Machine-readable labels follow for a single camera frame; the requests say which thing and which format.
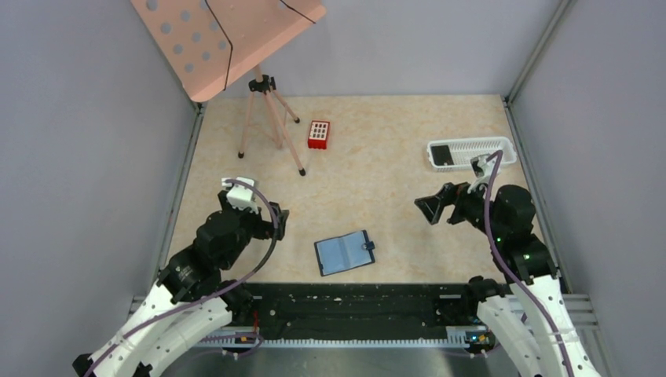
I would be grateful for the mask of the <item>dark blue leather card holder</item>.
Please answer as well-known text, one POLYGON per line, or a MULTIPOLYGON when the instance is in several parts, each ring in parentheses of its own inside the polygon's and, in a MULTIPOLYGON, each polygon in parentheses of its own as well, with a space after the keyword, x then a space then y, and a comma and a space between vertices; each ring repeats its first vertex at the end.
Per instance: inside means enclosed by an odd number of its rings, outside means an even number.
POLYGON ((330 276, 375 263, 375 243, 364 230, 319 240, 313 244, 321 276, 330 276))

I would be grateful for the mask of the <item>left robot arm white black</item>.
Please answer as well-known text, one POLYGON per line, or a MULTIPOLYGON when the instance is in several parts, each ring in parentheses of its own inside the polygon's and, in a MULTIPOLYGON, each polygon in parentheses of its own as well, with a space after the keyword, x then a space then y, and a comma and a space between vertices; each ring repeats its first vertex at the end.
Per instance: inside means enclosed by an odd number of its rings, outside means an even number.
POLYGON ((212 331, 252 313, 246 281, 269 260, 286 233, 289 210, 275 202, 262 218, 253 189, 218 193, 220 210, 208 215, 192 243, 174 254, 127 322, 99 350, 75 358, 78 376, 160 376, 212 331), (252 240, 269 240, 261 261, 238 280, 223 280, 252 240))

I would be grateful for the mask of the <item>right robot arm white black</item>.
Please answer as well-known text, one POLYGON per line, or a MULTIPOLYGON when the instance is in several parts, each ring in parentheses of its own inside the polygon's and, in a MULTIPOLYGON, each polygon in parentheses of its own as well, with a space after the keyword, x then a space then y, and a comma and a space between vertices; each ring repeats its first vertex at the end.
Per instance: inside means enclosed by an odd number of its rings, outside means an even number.
POLYGON ((521 376, 597 376, 565 306, 550 251, 532 231, 536 208, 529 191, 503 185, 487 201, 485 189, 446 183, 414 201, 431 225, 451 206, 450 225, 468 222, 492 237, 492 259, 507 286, 470 279, 461 298, 466 315, 490 330, 521 376))

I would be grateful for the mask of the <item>black card in basket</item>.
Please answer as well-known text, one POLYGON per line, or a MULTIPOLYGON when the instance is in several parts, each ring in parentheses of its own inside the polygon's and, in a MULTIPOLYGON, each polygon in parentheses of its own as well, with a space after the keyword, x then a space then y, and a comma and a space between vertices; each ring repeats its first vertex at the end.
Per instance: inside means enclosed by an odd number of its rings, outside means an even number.
POLYGON ((451 149, 448 145, 430 145, 428 152, 434 167, 450 167, 454 164, 451 149))

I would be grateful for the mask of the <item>white plastic slotted basket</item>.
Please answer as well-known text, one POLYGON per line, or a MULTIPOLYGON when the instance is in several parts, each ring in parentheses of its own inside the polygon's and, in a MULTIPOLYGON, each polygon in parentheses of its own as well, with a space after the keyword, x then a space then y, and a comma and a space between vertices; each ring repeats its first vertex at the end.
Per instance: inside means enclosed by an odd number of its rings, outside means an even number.
POLYGON ((470 160, 476 156, 492 154, 497 150, 503 151, 502 166, 510 165, 518 161, 518 154, 512 141, 507 137, 469 137, 430 141, 426 145, 426 154, 430 165, 435 171, 444 173, 457 170, 469 170, 470 160), (430 145, 448 145, 451 149, 454 164, 450 167, 434 167, 430 160, 428 147, 430 145))

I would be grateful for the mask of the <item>red box with white grid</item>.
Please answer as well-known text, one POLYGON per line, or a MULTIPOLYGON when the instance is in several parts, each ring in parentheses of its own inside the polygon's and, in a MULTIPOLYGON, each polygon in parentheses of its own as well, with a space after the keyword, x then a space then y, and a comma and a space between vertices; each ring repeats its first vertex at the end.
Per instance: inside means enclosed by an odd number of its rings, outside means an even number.
POLYGON ((307 146, 310 149, 326 150, 331 123, 323 120, 312 120, 310 123, 307 146))

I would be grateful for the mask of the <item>pink tripod stand legs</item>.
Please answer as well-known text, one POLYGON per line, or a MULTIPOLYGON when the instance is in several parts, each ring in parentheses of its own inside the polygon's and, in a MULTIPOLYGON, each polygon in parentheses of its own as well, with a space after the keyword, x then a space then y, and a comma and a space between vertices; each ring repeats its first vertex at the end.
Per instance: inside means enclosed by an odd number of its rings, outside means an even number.
POLYGON ((243 125, 242 136, 240 139, 240 147, 237 152, 237 157, 242 159, 245 156, 247 143, 249 141, 249 132, 252 127, 252 115, 254 110, 254 99, 259 96, 265 105, 266 118, 270 124, 270 138, 278 149, 286 145, 289 152, 295 161, 298 173, 305 177, 307 175, 306 168, 296 151, 294 142, 287 130, 287 116, 289 115, 292 121, 296 124, 301 122, 301 118, 294 112, 291 106, 287 103, 284 96, 276 88, 275 78, 271 75, 266 75, 262 72, 260 64, 252 68, 254 78, 248 82, 249 96, 247 101, 247 110, 245 116, 245 123, 243 125))

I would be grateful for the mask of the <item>pink perforated music stand desk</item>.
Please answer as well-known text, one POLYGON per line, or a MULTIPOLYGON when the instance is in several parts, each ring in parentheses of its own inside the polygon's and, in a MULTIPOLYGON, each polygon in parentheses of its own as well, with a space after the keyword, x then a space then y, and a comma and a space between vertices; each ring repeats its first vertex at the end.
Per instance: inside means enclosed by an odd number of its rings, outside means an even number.
POLYGON ((321 1, 133 0, 194 102, 205 102, 321 20, 321 1))

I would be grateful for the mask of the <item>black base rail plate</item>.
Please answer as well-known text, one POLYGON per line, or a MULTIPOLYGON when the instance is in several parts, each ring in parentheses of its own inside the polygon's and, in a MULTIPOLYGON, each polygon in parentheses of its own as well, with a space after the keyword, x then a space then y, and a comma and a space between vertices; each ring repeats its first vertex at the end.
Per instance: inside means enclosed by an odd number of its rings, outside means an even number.
POLYGON ((249 283, 231 324, 270 341, 456 341, 485 330, 464 284, 249 283))

